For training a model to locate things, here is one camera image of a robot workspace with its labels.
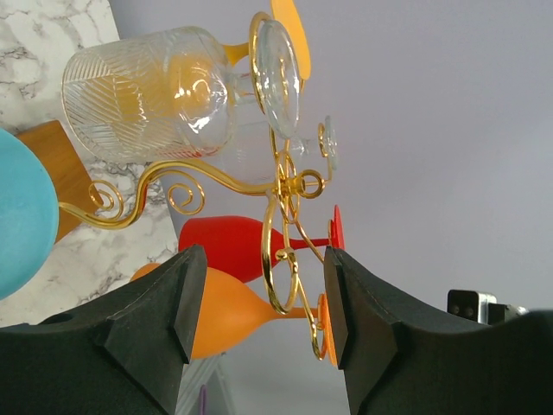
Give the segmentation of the orange wine glass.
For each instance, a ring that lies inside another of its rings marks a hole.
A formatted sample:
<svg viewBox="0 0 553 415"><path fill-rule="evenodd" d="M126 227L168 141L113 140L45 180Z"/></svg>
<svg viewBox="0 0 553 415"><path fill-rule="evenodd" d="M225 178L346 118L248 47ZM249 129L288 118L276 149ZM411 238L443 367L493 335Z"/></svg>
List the orange wine glass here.
<svg viewBox="0 0 553 415"><path fill-rule="evenodd" d="M276 313L250 287L220 270L207 269L192 357L203 359L237 346L259 327L276 319L303 319L304 308Z"/></svg>

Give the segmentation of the clear ribbed wine glass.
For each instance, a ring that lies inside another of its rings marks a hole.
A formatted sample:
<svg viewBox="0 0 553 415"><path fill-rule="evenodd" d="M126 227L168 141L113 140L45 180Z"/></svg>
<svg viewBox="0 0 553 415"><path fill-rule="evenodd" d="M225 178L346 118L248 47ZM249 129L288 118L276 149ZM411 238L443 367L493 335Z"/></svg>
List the clear ribbed wine glass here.
<svg viewBox="0 0 553 415"><path fill-rule="evenodd" d="M67 121L94 156L113 163L214 155L236 136L244 104L291 139L300 71L289 33L263 19L246 53L250 69L238 73L224 45L192 26L82 49L62 75Z"/></svg>

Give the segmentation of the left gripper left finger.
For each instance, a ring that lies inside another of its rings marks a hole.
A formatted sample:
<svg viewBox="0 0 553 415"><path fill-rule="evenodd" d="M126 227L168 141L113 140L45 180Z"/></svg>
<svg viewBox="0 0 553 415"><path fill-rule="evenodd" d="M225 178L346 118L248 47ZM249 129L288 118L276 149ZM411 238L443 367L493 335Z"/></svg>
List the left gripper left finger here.
<svg viewBox="0 0 553 415"><path fill-rule="evenodd" d="M174 413L206 274L192 246L88 303L2 328L2 413Z"/></svg>

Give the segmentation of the blue wine glass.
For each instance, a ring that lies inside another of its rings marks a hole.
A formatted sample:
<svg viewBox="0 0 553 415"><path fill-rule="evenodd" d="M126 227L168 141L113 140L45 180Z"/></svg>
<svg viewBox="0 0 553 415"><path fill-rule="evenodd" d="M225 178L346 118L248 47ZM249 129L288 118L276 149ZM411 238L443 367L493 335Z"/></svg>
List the blue wine glass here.
<svg viewBox="0 0 553 415"><path fill-rule="evenodd" d="M27 145L1 130L1 298L40 270L58 226L58 198L46 168Z"/></svg>

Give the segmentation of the yellow wine glass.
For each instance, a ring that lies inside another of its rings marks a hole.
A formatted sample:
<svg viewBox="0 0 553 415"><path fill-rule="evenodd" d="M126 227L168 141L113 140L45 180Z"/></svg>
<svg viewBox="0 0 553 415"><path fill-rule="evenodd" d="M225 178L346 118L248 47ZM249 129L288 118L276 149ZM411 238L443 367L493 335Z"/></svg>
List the yellow wine glass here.
<svg viewBox="0 0 553 415"><path fill-rule="evenodd" d="M186 27L187 48L172 57L171 98L189 111L210 105L256 103L264 113L297 112L311 74L307 36L293 1L272 1L251 19L248 40L224 44L204 29Z"/></svg>

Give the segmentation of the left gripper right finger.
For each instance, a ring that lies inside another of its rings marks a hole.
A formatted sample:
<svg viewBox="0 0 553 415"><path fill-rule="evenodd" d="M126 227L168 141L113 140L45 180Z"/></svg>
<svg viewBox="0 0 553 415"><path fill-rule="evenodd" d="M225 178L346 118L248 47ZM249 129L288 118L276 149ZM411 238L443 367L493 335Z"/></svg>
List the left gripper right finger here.
<svg viewBox="0 0 553 415"><path fill-rule="evenodd" d="M353 414L549 414L552 314L485 325L426 304L328 247L334 349Z"/></svg>

